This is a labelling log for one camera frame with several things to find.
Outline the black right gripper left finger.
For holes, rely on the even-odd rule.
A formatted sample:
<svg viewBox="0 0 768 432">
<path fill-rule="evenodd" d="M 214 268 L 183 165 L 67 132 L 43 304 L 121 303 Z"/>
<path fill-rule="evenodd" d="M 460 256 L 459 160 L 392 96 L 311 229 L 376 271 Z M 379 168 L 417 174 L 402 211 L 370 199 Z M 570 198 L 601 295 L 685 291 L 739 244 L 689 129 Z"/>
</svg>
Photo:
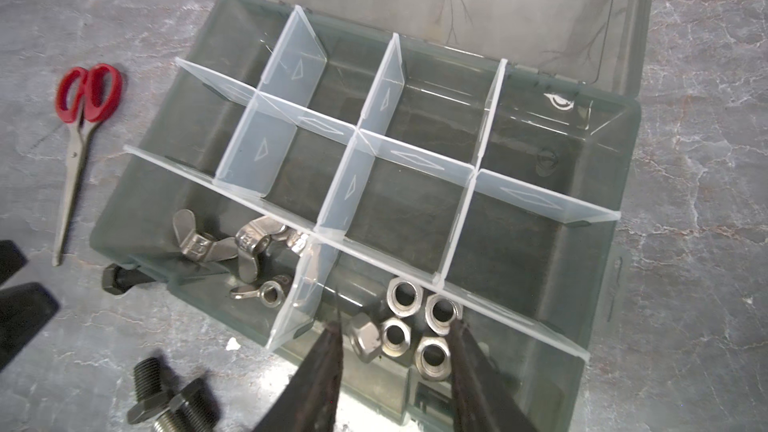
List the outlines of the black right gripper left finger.
<svg viewBox="0 0 768 432">
<path fill-rule="evenodd" d="M 333 431 L 342 376 L 342 328 L 332 321 L 254 431 Z"/>
</svg>

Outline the steel hex nut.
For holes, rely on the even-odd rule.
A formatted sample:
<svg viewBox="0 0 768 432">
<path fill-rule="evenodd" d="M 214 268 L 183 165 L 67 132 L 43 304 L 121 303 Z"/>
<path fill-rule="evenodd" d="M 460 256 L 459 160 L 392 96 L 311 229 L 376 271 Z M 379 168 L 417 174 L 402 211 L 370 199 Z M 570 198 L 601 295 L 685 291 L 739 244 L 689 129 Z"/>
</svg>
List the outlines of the steel hex nut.
<svg viewBox="0 0 768 432">
<path fill-rule="evenodd" d="M 417 314 L 423 298 L 423 288 L 410 280 L 395 277 L 388 284 L 386 303 L 396 317 L 406 318 Z"/>
<path fill-rule="evenodd" d="M 443 337 L 422 337 L 414 354 L 414 364 L 425 380 L 447 380 L 452 372 L 447 341 Z"/>
<path fill-rule="evenodd" d="M 432 294 L 426 298 L 424 314 L 428 328 L 438 336 L 446 336 L 450 332 L 451 323 L 463 317 L 463 305 L 439 294 Z"/>
<path fill-rule="evenodd" d="M 379 326 L 365 313 L 353 316 L 347 325 L 351 347 L 363 363 L 370 363 L 382 351 Z"/>
<path fill-rule="evenodd" d="M 411 347 L 411 328 L 401 319 L 392 317 L 380 327 L 382 350 L 389 357 L 400 357 Z"/>
</svg>

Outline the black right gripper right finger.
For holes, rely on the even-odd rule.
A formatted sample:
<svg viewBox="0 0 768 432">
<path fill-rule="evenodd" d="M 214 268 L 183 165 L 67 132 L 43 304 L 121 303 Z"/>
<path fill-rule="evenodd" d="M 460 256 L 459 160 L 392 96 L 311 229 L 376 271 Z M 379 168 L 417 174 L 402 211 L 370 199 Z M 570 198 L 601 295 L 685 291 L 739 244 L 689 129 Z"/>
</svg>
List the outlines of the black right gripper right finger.
<svg viewBox="0 0 768 432">
<path fill-rule="evenodd" d="M 536 431 L 462 320 L 450 324 L 448 348 L 455 431 Z"/>
</svg>

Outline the steel wing nut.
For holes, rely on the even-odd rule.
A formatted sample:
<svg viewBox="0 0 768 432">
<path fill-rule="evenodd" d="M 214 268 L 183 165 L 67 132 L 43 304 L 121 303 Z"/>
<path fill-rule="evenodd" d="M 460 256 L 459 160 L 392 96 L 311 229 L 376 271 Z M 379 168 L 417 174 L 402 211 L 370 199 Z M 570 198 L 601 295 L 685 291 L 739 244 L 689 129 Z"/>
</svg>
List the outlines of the steel wing nut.
<svg viewBox="0 0 768 432">
<path fill-rule="evenodd" d="M 196 216 L 189 209 L 177 211 L 172 218 L 174 235 L 181 254 L 196 263 L 223 262 L 238 256 L 234 237 L 216 239 L 197 230 Z"/>
<path fill-rule="evenodd" d="M 238 249 L 238 276 L 246 283 L 254 283 L 260 273 L 259 255 L 274 239 L 281 240 L 288 226 L 268 216 L 246 223 L 235 235 Z"/>
<path fill-rule="evenodd" d="M 292 283 L 292 276 L 281 274 L 257 284 L 235 287 L 229 295 L 233 300 L 258 299 L 265 307 L 274 309 L 285 302 Z"/>
<path fill-rule="evenodd" d="M 282 242 L 294 254 L 301 256 L 307 246 L 309 235 L 290 227 L 283 227 L 271 235 L 272 240 Z"/>
</svg>

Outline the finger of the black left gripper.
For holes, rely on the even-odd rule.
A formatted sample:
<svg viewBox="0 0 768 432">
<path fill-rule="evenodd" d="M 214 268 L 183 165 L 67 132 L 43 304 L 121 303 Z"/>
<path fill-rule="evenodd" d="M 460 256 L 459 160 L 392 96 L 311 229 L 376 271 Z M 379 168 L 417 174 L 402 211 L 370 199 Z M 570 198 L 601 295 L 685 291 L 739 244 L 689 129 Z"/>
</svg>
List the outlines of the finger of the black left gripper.
<svg viewBox="0 0 768 432">
<path fill-rule="evenodd" d="M 1 288 L 1 370 L 4 370 L 60 310 L 38 282 Z"/>
</svg>

